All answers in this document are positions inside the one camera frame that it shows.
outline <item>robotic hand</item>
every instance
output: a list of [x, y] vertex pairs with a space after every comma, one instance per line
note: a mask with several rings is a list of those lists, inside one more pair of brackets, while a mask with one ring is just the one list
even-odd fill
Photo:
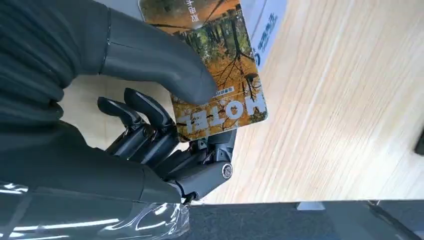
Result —
[[125, 103], [98, 99], [126, 127], [106, 151], [60, 121], [57, 102], [80, 74], [155, 81], [192, 104], [212, 98], [199, 56], [155, 27], [91, 0], [2, 0], [0, 63], [0, 239], [164, 239], [185, 231], [182, 198], [232, 175], [235, 130], [169, 156], [174, 122], [133, 89]]
[[[177, 127], [164, 108], [131, 88], [125, 89], [124, 100], [98, 98], [98, 108], [119, 117], [126, 129], [106, 152], [149, 166], [175, 187], [185, 204], [203, 198], [231, 177], [236, 130], [192, 141], [187, 150], [170, 155], [179, 141]], [[150, 124], [137, 112], [146, 115]]]

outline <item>dark fabric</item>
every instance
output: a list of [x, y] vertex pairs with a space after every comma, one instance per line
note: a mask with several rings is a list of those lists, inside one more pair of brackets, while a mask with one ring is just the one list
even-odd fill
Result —
[[0, 180], [139, 200], [145, 166], [88, 147], [59, 120], [63, 88], [101, 67], [82, 61], [79, 27], [90, 11], [107, 32], [108, 8], [93, 1], [0, 1]]

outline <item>black robotic finger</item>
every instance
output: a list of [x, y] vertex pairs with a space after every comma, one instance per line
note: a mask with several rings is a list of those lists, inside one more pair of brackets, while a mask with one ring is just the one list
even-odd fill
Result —
[[97, 99], [97, 106], [102, 113], [119, 117], [126, 127], [131, 127], [143, 121], [136, 111], [119, 101], [101, 96]]
[[125, 88], [125, 103], [139, 113], [146, 115], [150, 125], [162, 130], [174, 124], [167, 111], [153, 98], [131, 88]]

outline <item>black sleeve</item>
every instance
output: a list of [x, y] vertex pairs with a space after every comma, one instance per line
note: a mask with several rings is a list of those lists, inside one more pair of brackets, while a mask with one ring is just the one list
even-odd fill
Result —
[[[136, 25], [140, 30], [124, 31], [117, 25]], [[167, 41], [174, 47], [163, 50]], [[199, 57], [187, 48], [166, 33], [91, 0], [0, 1], [0, 180], [179, 202], [176, 191], [147, 167], [88, 147], [76, 128], [59, 120], [63, 110], [57, 102], [63, 89], [84, 73], [129, 80], [147, 76], [183, 100], [204, 103], [216, 86]], [[149, 64], [160, 64], [163, 56], [167, 60], [162, 68], [156, 66], [157, 72], [152, 72]]]

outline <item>gray surface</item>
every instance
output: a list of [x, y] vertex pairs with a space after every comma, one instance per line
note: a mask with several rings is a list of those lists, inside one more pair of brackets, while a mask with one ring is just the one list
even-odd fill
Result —
[[[424, 201], [381, 201], [409, 229], [424, 231]], [[325, 211], [295, 203], [206, 205], [190, 212], [190, 232], [178, 240], [339, 240]]]

